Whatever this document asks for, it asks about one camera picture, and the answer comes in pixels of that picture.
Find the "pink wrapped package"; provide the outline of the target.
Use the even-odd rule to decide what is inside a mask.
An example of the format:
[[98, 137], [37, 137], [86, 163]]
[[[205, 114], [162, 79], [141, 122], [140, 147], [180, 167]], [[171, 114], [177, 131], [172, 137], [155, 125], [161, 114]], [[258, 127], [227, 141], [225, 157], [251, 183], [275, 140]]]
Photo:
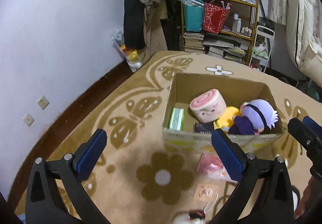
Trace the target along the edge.
[[237, 183], [232, 180], [220, 158], [211, 154], [203, 154], [199, 160], [196, 172], [213, 180], [223, 180], [230, 183]]

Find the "yellow dog plush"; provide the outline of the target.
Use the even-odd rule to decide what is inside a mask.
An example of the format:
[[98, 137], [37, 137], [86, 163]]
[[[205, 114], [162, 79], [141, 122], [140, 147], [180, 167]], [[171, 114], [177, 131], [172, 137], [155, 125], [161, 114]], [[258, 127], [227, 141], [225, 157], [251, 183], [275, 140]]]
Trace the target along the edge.
[[234, 125], [233, 117], [240, 115], [240, 110], [237, 107], [228, 106], [224, 113], [213, 122], [214, 128], [228, 132], [229, 128]]

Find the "wall socket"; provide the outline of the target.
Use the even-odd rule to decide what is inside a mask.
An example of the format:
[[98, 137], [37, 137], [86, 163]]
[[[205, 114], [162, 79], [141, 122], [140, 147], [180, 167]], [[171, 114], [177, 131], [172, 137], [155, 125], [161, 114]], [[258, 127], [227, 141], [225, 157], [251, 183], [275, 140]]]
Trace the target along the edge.
[[45, 96], [42, 96], [37, 100], [37, 104], [42, 110], [44, 110], [49, 105], [49, 101]]
[[32, 117], [32, 115], [31, 115], [31, 114], [27, 113], [27, 114], [25, 114], [25, 116], [23, 117], [23, 121], [24, 121], [24, 123], [25, 123], [28, 127], [30, 127], [30, 126], [33, 124], [33, 122], [34, 122], [34, 118]]

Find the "black face mask box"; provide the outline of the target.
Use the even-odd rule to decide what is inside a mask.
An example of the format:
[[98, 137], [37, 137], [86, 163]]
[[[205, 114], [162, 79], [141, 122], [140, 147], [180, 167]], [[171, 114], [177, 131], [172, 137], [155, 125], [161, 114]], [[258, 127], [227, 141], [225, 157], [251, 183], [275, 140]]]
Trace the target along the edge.
[[213, 123], [195, 123], [194, 133], [211, 134], [214, 130]]

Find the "wooden bookshelf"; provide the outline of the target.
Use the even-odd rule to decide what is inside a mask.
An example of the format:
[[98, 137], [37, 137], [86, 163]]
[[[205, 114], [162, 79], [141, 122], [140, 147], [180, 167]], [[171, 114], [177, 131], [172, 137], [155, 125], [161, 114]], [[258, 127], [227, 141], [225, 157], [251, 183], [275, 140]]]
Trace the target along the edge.
[[[243, 57], [245, 64], [251, 63], [255, 35], [259, 19], [259, 2], [255, 4], [243, 0], [202, 0], [204, 15], [202, 30], [211, 35], [221, 34], [240, 38], [249, 42]], [[247, 28], [246, 33], [232, 30], [234, 14], [242, 19], [242, 27]]]

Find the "open cardboard box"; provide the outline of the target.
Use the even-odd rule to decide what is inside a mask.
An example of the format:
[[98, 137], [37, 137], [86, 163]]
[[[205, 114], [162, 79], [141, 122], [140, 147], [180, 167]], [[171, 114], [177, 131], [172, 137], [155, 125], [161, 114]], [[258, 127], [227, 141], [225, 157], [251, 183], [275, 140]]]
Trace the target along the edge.
[[279, 139], [284, 131], [269, 86], [228, 76], [176, 74], [162, 124], [165, 148], [214, 153], [211, 134], [216, 129], [246, 152]]

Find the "white penguin plush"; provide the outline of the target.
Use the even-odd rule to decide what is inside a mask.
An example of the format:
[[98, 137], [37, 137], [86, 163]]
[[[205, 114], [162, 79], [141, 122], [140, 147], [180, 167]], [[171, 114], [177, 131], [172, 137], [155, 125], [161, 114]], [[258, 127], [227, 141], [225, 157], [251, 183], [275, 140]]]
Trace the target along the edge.
[[174, 217], [172, 224], [205, 224], [205, 213], [197, 210], [190, 213], [181, 213]]

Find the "stack of books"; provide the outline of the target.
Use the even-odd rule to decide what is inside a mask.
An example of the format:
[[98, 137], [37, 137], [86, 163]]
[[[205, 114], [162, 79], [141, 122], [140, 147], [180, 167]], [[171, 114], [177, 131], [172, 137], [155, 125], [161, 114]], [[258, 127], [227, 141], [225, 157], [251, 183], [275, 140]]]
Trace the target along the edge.
[[185, 52], [204, 52], [204, 34], [196, 32], [185, 32], [183, 34], [183, 49]]

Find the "green tissue pack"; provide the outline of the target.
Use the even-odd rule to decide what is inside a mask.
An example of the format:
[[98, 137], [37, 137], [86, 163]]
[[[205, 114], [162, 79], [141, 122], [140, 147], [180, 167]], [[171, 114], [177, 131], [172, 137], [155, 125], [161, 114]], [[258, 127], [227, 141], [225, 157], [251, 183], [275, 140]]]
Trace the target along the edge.
[[172, 110], [170, 121], [169, 121], [169, 130], [172, 131], [181, 131], [183, 129], [183, 124], [185, 122], [185, 110], [175, 107]]

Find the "lower wall socket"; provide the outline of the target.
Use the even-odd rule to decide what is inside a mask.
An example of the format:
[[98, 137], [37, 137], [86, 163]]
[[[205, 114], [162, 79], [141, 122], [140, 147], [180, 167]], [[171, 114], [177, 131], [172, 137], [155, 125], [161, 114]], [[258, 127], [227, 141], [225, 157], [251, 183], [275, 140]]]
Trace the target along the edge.
[[23, 121], [24, 121], [24, 123], [25, 123], [28, 127], [30, 127], [30, 126], [33, 124], [33, 122], [34, 122], [34, 118], [32, 117], [32, 115], [31, 115], [31, 114], [27, 113], [27, 114], [25, 114], [25, 116], [23, 117]]

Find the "white metal cart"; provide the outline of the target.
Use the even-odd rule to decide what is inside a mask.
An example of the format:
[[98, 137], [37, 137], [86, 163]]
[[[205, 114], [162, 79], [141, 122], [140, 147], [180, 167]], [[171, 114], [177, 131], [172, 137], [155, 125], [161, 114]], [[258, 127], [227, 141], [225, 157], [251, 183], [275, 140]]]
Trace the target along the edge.
[[262, 25], [257, 25], [249, 67], [265, 73], [271, 64], [272, 46], [275, 32]]

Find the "purple haired doll plush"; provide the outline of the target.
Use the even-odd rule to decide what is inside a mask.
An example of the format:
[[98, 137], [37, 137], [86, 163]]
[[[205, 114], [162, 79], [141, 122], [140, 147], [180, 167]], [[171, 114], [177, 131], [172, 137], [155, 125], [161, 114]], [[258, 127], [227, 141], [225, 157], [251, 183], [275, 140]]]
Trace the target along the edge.
[[240, 107], [240, 115], [232, 118], [233, 125], [228, 128], [231, 135], [259, 135], [265, 129], [272, 129], [278, 122], [278, 113], [263, 99], [245, 102]]

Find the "cream folded quilt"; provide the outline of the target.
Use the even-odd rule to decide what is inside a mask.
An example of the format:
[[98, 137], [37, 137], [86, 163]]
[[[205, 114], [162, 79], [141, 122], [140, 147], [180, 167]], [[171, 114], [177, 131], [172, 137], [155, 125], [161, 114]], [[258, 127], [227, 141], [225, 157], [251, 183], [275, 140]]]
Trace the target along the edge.
[[320, 0], [288, 0], [286, 42], [297, 69], [321, 86]]

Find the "pink swirl roll plush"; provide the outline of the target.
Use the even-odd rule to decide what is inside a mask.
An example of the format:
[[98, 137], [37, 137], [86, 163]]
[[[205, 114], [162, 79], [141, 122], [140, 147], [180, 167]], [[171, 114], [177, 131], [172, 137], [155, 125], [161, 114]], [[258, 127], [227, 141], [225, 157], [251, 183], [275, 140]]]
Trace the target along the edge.
[[226, 102], [217, 89], [211, 89], [194, 98], [189, 108], [201, 123], [217, 120], [226, 110]]

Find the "red gift bag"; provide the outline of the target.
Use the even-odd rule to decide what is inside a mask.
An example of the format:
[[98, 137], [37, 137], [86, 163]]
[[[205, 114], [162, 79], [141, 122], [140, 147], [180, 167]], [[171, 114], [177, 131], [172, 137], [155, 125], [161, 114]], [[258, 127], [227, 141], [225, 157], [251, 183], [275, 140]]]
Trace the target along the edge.
[[220, 33], [229, 13], [230, 8], [226, 9], [222, 0], [206, 2], [204, 6], [203, 30], [216, 34]]

